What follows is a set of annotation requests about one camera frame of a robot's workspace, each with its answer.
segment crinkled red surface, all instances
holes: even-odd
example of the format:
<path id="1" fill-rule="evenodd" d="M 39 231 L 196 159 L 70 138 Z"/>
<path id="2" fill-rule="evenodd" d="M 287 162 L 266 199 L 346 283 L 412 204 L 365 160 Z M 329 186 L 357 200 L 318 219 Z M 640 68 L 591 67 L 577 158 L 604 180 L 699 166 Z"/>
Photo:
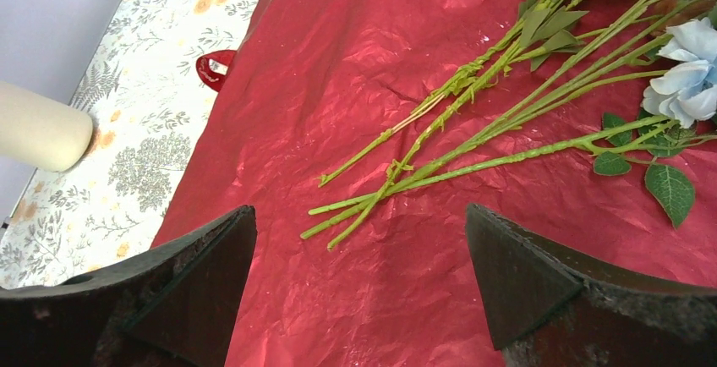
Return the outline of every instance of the crinkled red surface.
<path id="1" fill-rule="evenodd" d="M 317 189 L 316 179 L 502 38 L 521 1 L 260 0 L 155 240 L 255 206 L 255 261 L 227 365 L 503 365 L 463 232 L 471 202 L 619 266 L 717 287 L 711 145 L 670 161 L 698 191 L 678 230 L 643 187 L 644 168 L 602 178 L 585 153 L 566 151 L 390 198 L 331 253 L 326 243 L 347 223 L 299 238 L 327 218 L 308 209 L 376 190 L 391 159 L 435 114 L 328 186 Z M 634 1 L 591 0 L 578 29 L 609 24 Z M 560 63 L 536 73 L 518 64 L 449 121 L 417 163 L 454 148 Z M 604 111 L 634 118 L 645 86 L 638 80 L 595 90 L 449 168 L 593 132 Z"/>

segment gray wall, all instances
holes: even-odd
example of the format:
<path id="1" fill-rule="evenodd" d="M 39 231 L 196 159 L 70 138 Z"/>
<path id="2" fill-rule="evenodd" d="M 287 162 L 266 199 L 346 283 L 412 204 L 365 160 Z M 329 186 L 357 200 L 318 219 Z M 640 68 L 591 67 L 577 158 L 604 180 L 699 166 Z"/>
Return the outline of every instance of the gray wall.
<path id="1" fill-rule="evenodd" d="M 0 80 L 68 103 L 121 1 L 3 0 Z M 0 157 L 0 222 L 34 171 Z"/>

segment white flower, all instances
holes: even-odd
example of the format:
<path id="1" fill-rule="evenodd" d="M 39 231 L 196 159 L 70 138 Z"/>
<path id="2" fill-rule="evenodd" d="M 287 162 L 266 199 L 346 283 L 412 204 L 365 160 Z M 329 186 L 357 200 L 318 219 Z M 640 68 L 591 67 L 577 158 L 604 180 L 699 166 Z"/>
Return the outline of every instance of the white flower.
<path id="1" fill-rule="evenodd" d="M 653 115 L 677 119 L 683 128 L 712 118 L 717 111 L 717 30 L 709 19 L 667 28 L 674 37 L 658 55 L 682 61 L 660 78 L 650 80 L 643 108 Z"/>

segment paper roll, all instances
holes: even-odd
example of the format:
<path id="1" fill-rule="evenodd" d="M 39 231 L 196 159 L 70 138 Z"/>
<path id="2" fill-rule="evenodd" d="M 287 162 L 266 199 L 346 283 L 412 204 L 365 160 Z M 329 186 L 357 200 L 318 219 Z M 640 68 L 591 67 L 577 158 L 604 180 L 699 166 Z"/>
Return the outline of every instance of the paper roll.
<path id="1" fill-rule="evenodd" d="M 87 150 L 92 128 L 86 112 L 0 81 L 1 156 L 65 171 Z"/>

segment red ribbon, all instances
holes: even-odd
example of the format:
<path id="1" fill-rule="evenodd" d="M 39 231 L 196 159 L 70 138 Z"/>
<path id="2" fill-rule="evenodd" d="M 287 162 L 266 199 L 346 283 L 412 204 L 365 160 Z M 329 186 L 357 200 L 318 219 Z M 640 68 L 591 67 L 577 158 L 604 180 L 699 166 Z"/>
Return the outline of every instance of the red ribbon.
<path id="1" fill-rule="evenodd" d="M 199 75 L 201 81 L 205 83 L 206 86 L 212 88 L 216 92 L 219 92 L 219 90 L 222 89 L 222 85 L 224 85 L 224 80 L 227 76 L 225 74 L 219 74 L 212 71 L 210 61 L 214 60 L 219 64 L 229 67 L 236 54 L 236 50 L 219 50 L 197 58 L 197 74 Z"/>

